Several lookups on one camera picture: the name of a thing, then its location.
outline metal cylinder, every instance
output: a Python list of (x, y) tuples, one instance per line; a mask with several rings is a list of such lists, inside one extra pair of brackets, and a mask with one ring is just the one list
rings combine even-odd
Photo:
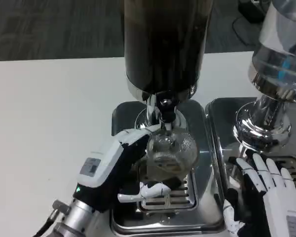
[(74, 199), (70, 205), (70, 212), (64, 217), (63, 224), (78, 232), (85, 232), (94, 214), (92, 207)]
[(147, 105), (197, 88), (212, 0), (122, 0), (128, 86)]

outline white robotic hand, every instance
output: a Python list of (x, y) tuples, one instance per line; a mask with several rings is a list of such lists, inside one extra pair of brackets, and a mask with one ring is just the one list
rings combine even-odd
[(250, 211), (240, 211), (238, 192), (228, 189), (223, 215), (232, 237), (296, 237), (296, 188), (289, 171), (281, 172), (272, 159), (252, 154), (253, 166), (230, 158), (243, 173), (243, 200)]
[(177, 177), (162, 182), (132, 182), (130, 185), (124, 185), (132, 165), (146, 154), (149, 137), (159, 128), (160, 125), (128, 129), (114, 136), (112, 145), (101, 159), (88, 158), (85, 161), (78, 176), (74, 198), (104, 212), (112, 207), (116, 200), (142, 201), (178, 188), (181, 181)]

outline chrome base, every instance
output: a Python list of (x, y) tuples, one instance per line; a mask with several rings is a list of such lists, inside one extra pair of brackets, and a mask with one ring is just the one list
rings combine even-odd
[[(153, 106), (147, 106), (144, 110), (142, 110), (135, 121), (135, 128), (143, 128), (147, 126), (154, 125), (155, 122), (159, 122), (159, 117), (158, 117), (158, 108), (153, 107)], [(187, 129), (187, 123), (186, 119), (184, 118), (183, 114), (179, 111), (176, 110), (176, 120), (174, 121), (174, 127), (180, 127), (183, 129)]]
[(255, 103), (251, 102), (242, 106), (236, 115), (233, 135), (246, 148), (257, 152), (273, 152), (286, 145), (290, 137), (291, 123), (286, 115), (281, 116), (279, 123), (274, 126), (257, 124), (252, 113), (255, 111)]
[[(209, 131), (212, 137), (213, 160), (217, 161), (221, 175), (221, 186), (224, 192), (230, 187), (230, 178), (237, 179), (237, 169), (228, 163), (229, 157), (246, 158), (246, 147), (240, 144), (234, 136), (237, 112), (243, 106), (252, 105), (255, 101), (256, 98), (219, 98), (206, 106), (208, 123), (211, 128)], [(291, 121), (291, 136), (285, 146), (279, 147), (277, 151), (266, 153), (267, 156), (296, 157), (295, 103), (290, 104), (286, 110), (286, 115)]]
[[(137, 115), (144, 109), (140, 102), (119, 105), (112, 116), (112, 135), (134, 127)], [(212, 165), (204, 110), (197, 102), (188, 100), (178, 105), (178, 111), (198, 145), (198, 163), (186, 177), (182, 190), (169, 197), (153, 198), (149, 200), (151, 203), (118, 203), (110, 215), (111, 229), (118, 236), (189, 235), (224, 230), (222, 191), (215, 179), (218, 170)], [(145, 172), (139, 172), (138, 166), (133, 167), (127, 182), (135, 180), (145, 180)]]

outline black cable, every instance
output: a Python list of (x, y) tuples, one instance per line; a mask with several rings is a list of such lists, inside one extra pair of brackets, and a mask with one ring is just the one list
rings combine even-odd
[(51, 220), (50, 218), (47, 219), (45, 224), (40, 228), (40, 230), (33, 236), (33, 237), (41, 237), (48, 229), (51, 227), (52, 224), (54, 224), (54, 220)]
[(237, 36), (237, 38), (239, 39), (239, 41), (242, 42), (245, 46), (256, 46), (256, 44), (254, 44), (254, 43), (247, 43), (247, 42), (245, 42), (245, 41), (240, 37), (240, 35), (237, 33), (237, 31), (236, 31), (234, 25), (235, 25), (235, 23), (236, 23), (239, 19), (241, 19), (241, 18), (243, 18), (243, 16), (239, 16), (239, 17), (237, 17), (236, 19), (233, 20), (233, 22), (232, 22), (232, 24), (231, 24), (231, 28), (232, 28), (233, 32), (235, 33), (235, 35)]

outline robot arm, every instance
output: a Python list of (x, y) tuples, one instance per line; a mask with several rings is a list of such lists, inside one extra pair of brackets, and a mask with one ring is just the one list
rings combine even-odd
[(173, 177), (162, 182), (139, 182), (131, 188), (120, 189), (132, 165), (145, 155), (150, 135), (159, 128), (160, 125), (154, 125), (144, 129), (124, 130), (114, 137), (102, 159), (88, 158), (78, 175), (78, 184), (70, 206), (55, 201), (53, 215), (35, 237), (41, 236), (59, 213), (64, 214), (62, 222), (55, 226), (49, 236), (83, 237), (93, 216), (107, 211), (117, 201), (142, 201), (178, 188), (181, 181)]

